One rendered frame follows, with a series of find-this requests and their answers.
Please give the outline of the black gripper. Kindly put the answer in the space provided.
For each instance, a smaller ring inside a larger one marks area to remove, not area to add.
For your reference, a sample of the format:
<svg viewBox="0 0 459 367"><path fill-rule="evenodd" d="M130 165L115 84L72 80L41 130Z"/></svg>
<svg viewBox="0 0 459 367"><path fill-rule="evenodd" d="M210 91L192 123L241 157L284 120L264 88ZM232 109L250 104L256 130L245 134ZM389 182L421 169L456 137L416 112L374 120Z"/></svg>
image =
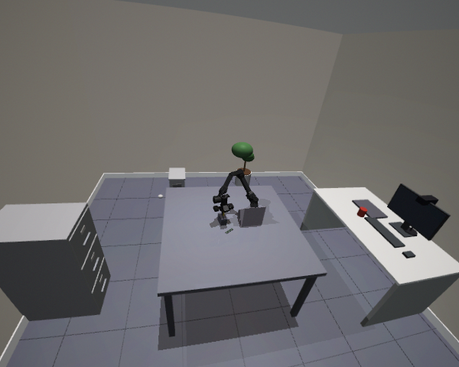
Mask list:
<svg viewBox="0 0 459 367"><path fill-rule="evenodd" d="M214 209L214 211L215 211L215 212L218 212L218 211L219 211L219 209L220 209L220 211L221 211L221 212L222 212L222 214L223 214L223 209L222 209L222 205L223 205L223 204L224 204L224 205L226 205L226 204L227 204L227 202L226 202L226 203L222 203L222 202L221 202L220 206L213 206L213 209ZM232 203L228 203L228 206L230 206L230 207L231 207L231 209L234 209L234 206L233 206L233 204L232 204Z"/></svg>

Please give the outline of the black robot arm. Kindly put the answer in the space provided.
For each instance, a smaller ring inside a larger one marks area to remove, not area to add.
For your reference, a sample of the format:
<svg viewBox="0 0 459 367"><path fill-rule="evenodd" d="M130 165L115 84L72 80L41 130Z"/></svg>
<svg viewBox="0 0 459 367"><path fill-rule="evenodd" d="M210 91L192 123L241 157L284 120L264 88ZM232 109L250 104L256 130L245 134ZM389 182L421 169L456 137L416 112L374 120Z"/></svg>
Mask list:
<svg viewBox="0 0 459 367"><path fill-rule="evenodd" d="M250 207L251 208L258 207L259 199L250 190L249 185L247 184L246 179L244 177L244 172L243 172L242 169L239 169L237 171L229 173L224 185L219 189L218 196L213 196L213 203L220 203L220 202L226 203L227 202L227 198L230 197L230 196L229 196L229 194L225 194L225 193L227 192L228 186L229 186L230 181L232 180L233 176L237 176L241 180L241 182L242 182L242 184L243 184L243 186L244 186L244 188L246 190L246 193L247 193L246 197L250 202ZM226 205L223 204L222 205L222 209L223 209L224 213L228 213L231 210L231 207L228 206L228 204L226 204Z"/></svg>

